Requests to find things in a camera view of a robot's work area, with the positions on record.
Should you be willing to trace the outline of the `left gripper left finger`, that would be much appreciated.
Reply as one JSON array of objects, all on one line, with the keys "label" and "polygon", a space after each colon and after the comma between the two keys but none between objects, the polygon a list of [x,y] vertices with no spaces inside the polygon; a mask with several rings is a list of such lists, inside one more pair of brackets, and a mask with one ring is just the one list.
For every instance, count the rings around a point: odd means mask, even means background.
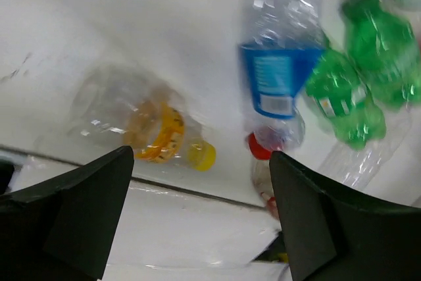
[{"label": "left gripper left finger", "polygon": [[2,280],[102,279],[132,177],[122,146],[1,196]]}]

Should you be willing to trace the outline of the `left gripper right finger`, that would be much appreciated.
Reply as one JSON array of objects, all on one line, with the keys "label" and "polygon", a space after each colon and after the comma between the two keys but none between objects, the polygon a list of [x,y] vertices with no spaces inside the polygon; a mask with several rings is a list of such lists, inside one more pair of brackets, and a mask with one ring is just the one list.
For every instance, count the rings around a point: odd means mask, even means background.
[{"label": "left gripper right finger", "polygon": [[419,280],[420,209],[274,152],[270,175],[294,280]]}]

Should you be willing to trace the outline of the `long clear bottle white cap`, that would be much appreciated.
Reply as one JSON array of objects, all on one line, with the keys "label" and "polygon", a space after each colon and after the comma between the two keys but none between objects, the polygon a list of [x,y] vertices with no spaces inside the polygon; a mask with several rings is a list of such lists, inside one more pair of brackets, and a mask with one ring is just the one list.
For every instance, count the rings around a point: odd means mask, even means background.
[{"label": "long clear bottle white cap", "polygon": [[318,167],[318,173],[362,191],[402,144],[412,126],[412,114],[407,108],[395,113],[388,111],[385,123],[385,138],[369,141],[363,149],[354,150],[337,141]]}]

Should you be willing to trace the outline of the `clear bottle yellow cap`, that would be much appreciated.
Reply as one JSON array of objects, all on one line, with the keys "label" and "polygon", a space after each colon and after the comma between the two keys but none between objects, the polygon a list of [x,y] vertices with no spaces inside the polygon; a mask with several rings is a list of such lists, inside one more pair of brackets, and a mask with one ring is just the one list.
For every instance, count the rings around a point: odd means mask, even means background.
[{"label": "clear bottle yellow cap", "polygon": [[129,65],[100,64],[88,74],[72,102],[66,135],[102,148],[127,145],[140,161],[172,161],[201,172],[216,160],[182,96],[152,72]]}]

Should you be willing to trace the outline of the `clear bottle blue label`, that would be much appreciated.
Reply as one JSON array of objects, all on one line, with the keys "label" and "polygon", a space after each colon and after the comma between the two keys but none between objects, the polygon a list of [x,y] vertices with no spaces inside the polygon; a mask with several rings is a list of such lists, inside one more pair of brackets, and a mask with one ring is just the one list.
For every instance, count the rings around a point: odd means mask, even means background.
[{"label": "clear bottle blue label", "polygon": [[252,135],[267,151],[299,147],[305,123],[296,98],[324,52],[322,0],[251,0],[239,44],[256,118]]}]

